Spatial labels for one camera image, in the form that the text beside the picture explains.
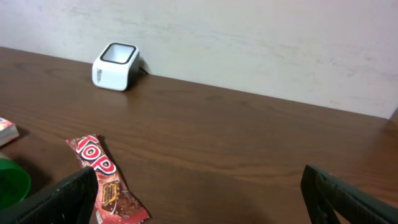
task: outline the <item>green cup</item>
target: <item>green cup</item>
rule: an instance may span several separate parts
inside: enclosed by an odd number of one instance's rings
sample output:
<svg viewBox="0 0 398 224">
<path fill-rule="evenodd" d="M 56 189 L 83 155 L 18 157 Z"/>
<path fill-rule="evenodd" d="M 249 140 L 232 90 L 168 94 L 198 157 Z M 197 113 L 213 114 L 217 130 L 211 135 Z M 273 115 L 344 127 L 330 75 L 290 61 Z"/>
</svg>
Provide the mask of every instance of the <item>green cup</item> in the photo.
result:
<svg viewBox="0 0 398 224">
<path fill-rule="evenodd" d="M 29 174 L 0 152 L 0 210 L 22 201 L 29 190 Z"/>
</svg>

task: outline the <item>white wall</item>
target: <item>white wall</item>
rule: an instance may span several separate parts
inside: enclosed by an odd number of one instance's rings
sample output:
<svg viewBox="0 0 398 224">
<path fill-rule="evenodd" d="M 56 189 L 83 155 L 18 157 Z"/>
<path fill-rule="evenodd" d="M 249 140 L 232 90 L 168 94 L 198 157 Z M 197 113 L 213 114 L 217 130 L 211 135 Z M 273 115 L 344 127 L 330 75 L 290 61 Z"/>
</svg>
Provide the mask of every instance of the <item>white wall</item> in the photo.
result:
<svg viewBox="0 0 398 224">
<path fill-rule="evenodd" d="M 398 106 L 397 0 L 0 0 L 0 21 L 5 47 L 92 62 L 127 42 L 156 75 L 383 118 Z"/>
</svg>

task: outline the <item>candy bar wrapper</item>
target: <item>candy bar wrapper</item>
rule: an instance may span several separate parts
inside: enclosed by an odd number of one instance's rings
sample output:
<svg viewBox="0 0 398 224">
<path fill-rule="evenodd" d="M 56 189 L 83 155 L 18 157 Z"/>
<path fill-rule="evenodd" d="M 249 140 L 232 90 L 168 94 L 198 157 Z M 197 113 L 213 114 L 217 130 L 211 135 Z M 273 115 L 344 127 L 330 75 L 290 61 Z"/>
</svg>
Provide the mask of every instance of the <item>candy bar wrapper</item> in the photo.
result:
<svg viewBox="0 0 398 224">
<path fill-rule="evenodd" d="M 147 210 L 128 191 L 96 134 L 67 140 L 82 168 L 92 166 L 98 179 L 95 214 L 99 224 L 133 224 L 149 218 Z"/>
</svg>

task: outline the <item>wooden desk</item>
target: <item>wooden desk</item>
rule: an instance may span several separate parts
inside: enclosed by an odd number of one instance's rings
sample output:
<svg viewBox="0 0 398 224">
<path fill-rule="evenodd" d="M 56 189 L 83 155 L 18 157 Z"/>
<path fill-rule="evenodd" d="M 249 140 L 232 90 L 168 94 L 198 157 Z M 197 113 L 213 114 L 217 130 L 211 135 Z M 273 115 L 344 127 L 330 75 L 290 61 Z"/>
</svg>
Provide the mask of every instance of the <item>wooden desk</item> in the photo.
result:
<svg viewBox="0 0 398 224">
<path fill-rule="evenodd" d="M 1 150 L 32 192 L 80 169 L 65 139 L 99 133 L 153 224 L 310 223 L 305 164 L 398 205 L 398 128 L 385 119 L 153 75 L 104 90 L 91 64 L 4 48 L 0 96 L 24 134 Z"/>
</svg>

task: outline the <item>white device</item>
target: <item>white device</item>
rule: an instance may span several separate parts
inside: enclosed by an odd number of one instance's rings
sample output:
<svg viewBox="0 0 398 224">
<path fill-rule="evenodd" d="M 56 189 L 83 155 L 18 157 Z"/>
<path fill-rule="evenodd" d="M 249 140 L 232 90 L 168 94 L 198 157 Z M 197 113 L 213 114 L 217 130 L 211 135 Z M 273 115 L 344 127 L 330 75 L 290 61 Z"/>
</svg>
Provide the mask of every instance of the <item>white device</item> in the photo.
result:
<svg viewBox="0 0 398 224">
<path fill-rule="evenodd" d="M 139 71 L 139 49 L 110 43 L 93 63 L 93 83 L 111 90 L 125 90 Z"/>
</svg>

